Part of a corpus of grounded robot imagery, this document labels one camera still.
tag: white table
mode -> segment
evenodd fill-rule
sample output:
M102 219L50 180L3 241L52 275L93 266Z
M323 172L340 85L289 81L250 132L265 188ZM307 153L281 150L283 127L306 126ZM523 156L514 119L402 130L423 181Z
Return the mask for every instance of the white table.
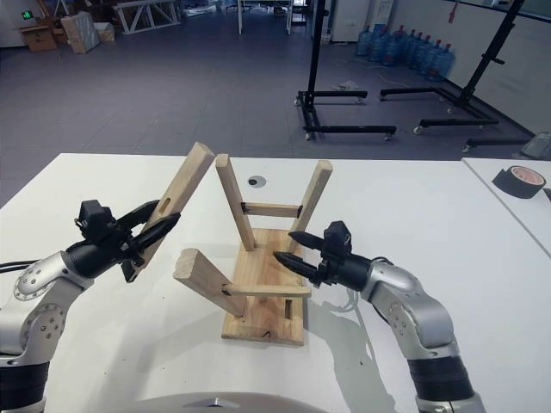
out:
M461 162L332 162L308 230L321 234L343 219L356 253L387 256L443 302L488 412L547 411L551 260L533 238ZM81 200L98 199L121 216L157 199L181 163L60 155L0 211L0 262L40 258L79 240L72 218ZM233 160L244 199L268 203L299 201L315 163ZM248 187L253 175L267 185ZM275 228L291 221L251 219ZM180 250L195 247L231 275L238 242L211 168L147 270L127 285L112 268L71 308L50 368L46 413L105 412L202 391L281 395L331 413L417 411L406 361L371 306L359 305L367 333L354 312L331 311L347 302L343 287L313 291L301 348L222 340L222 310L172 280L172 272ZM0 304L14 278L0 277Z
M551 257L551 200L543 191L538 192L534 198L521 200L506 194L492 183L500 170L520 165L538 172L547 181L545 188L551 188L551 162L476 158L465 158L463 162Z
M282 7L287 7L287 34L291 34L291 25L293 24L293 3L294 0L253 0L252 3L269 3L279 4ZM243 7L245 0L238 0L238 28L239 34L243 32Z

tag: tape roll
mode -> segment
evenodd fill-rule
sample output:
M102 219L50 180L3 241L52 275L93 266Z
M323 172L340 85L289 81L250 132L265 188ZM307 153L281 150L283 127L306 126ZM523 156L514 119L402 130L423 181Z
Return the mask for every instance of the tape roll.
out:
M529 200L542 189L545 178L523 166L511 166L508 170L501 170L492 183L506 194Z

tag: cardboard box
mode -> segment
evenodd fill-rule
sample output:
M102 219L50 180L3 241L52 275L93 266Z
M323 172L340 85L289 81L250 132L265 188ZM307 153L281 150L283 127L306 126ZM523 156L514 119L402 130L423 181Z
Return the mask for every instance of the cardboard box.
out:
M100 42L90 13L81 11L77 15L64 17L61 24L74 53L84 54Z
M94 23L100 41L115 41L115 28L111 23Z
M48 26L52 31L53 39L58 44L67 43L65 30L61 27L61 19L58 17L35 17L36 22L40 25Z
M31 26L20 28L23 39L31 52L44 52L45 50L57 49L52 31L48 26Z

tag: blue water bottle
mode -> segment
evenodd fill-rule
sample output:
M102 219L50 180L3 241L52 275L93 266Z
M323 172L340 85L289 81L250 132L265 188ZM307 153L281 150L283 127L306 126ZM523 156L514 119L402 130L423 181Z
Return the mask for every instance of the blue water bottle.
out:
M437 40L433 47L430 47L426 53L424 54L423 61L421 62L421 65L419 66L419 74L426 76L428 73L429 67L432 64L432 60L434 60L435 56L442 52L442 49L440 48L441 40Z
M365 57L368 55L369 46L371 45L372 39L373 32L370 32L369 26L367 26L366 29L363 30L358 36L358 43L356 45L356 56Z
M388 42L387 28L383 28L379 37L373 40L373 49L369 55L368 60L370 62L380 63L385 53Z
M421 39L421 36L423 36L423 32L419 32L415 40L412 41L410 44L410 47L407 51L406 56L406 65L409 67L413 66L413 60L415 59L415 51L417 50L418 46L423 42Z
M427 34L427 37L424 38L423 43L415 49L415 56L413 57L413 62L410 66L411 69L417 70L421 66L421 63L423 63L424 54L427 50L429 50L429 47L432 47L432 44L430 43L430 34Z
M381 64L383 66L398 65L399 53L402 49L401 36L392 36L387 43L387 48L383 53Z
M451 45L448 43L443 52L437 54L432 60L427 70L427 79L432 82L440 82L449 74L449 69L455 60L454 54L449 50L450 47Z
M403 36L402 39L404 40L404 44L402 45L402 52L399 59L402 62L405 62L407 58L407 53L409 52L410 47L412 46L412 42L415 41L415 29L412 30L409 36Z

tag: black tape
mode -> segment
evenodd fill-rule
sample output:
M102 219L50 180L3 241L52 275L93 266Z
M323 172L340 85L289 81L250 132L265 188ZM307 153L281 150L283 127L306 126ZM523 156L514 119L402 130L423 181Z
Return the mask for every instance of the black tape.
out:
M42 400L49 366L0 367L0 410L19 409Z
M442 402L465 400L474 395L461 357L408 360L417 395L423 400Z
M545 178L523 166L511 166L508 170L501 170L492 183L506 194L529 200L542 189Z

